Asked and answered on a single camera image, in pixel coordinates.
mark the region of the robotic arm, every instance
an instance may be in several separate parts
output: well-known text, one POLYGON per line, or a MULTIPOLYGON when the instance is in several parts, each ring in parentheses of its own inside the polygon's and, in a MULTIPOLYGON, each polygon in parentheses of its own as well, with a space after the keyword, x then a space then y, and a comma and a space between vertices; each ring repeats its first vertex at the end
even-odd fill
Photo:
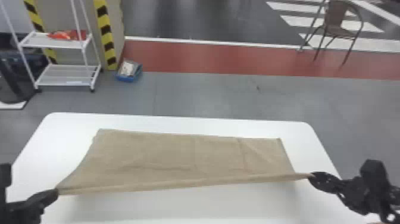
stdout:
POLYGON ((6 188, 11 185, 11 165, 0 165, 0 223, 39 224, 45 207, 58 198, 56 189, 32 195, 26 201, 7 203, 6 188))
POLYGON ((324 172, 312 173, 310 183, 318 190, 337 197, 350 210, 361 215, 376 213, 380 220, 400 224, 396 207, 400 205, 400 188, 392 186, 385 166, 378 160, 367 160, 360 168, 360 176, 349 180, 324 172))

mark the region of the red item on shelf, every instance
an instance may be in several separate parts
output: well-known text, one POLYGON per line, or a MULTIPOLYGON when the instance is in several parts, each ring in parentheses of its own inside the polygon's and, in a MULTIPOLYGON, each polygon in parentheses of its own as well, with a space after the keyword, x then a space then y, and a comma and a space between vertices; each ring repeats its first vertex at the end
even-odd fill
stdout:
MULTIPOLYGON (((86 30, 81 30, 80 34, 82 36, 82 40, 86 40, 86 30)), ((47 34, 49 38, 53 39, 63 39, 68 41, 79 41, 79 35, 77 30, 60 30, 56 32, 52 32, 47 34)))

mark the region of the hazard stripe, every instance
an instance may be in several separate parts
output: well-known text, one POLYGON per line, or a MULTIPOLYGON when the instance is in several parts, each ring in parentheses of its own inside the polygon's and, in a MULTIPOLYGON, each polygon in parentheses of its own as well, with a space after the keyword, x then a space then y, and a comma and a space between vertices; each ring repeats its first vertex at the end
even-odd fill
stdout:
POLYGON ((117 56, 106 0, 93 0, 108 70, 117 69, 117 56))
MULTIPOLYGON (((45 27, 43 26, 43 20, 40 18, 38 8, 36 6, 35 0, 24 0, 24 4, 26 10, 28 11, 28 15, 30 20, 32 21, 33 26, 35 27, 37 32, 44 33, 45 27)), ((57 64, 57 56, 55 55, 55 51, 53 49, 45 49, 43 52, 53 64, 57 64)))

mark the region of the brown chair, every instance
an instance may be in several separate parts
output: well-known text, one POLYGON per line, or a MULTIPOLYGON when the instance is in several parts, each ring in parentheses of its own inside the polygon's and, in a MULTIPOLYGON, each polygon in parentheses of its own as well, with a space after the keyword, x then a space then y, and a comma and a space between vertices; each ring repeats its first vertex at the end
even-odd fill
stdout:
POLYGON ((310 38, 307 40, 307 43, 311 40, 311 38, 317 33, 319 29, 323 29, 324 33, 321 38, 321 42, 318 46, 317 52, 315 53, 314 60, 317 59, 318 54, 320 53, 322 43, 325 39, 326 36, 332 37, 332 39, 327 43, 325 46, 325 49, 332 43, 333 40, 336 38, 342 38, 342 39, 348 39, 352 40, 351 46, 349 50, 347 51, 346 57, 343 60, 342 64, 345 64, 347 61, 347 58, 349 57, 350 52, 353 49, 354 43, 357 40, 358 35, 361 33, 362 29, 364 27, 364 20, 361 17, 360 12, 358 11, 358 8, 351 2, 346 1, 346 0, 331 0, 327 4, 327 9, 325 11, 325 18, 324 18, 324 24, 322 26, 319 26, 315 29, 315 31, 312 33, 310 38), (354 13, 357 17, 358 20, 360 21, 360 28, 356 33, 351 32, 349 30, 346 30, 342 27, 342 22, 345 18, 345 14, 347 11, 351 11, 354 13))

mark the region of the gray floor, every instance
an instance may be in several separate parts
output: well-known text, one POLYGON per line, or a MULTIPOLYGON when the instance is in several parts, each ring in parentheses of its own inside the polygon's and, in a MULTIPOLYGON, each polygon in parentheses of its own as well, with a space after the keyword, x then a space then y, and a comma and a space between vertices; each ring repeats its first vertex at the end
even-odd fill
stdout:
POLYGON ((375 158, 400 184, 397 81, 145 73, 137 83, 122 83, 105 73, 95 94, 46 88, 23 111, 0 111, 0 162, 14 161, 40 121, 56 111, 303 121, 344 178, 375 158))

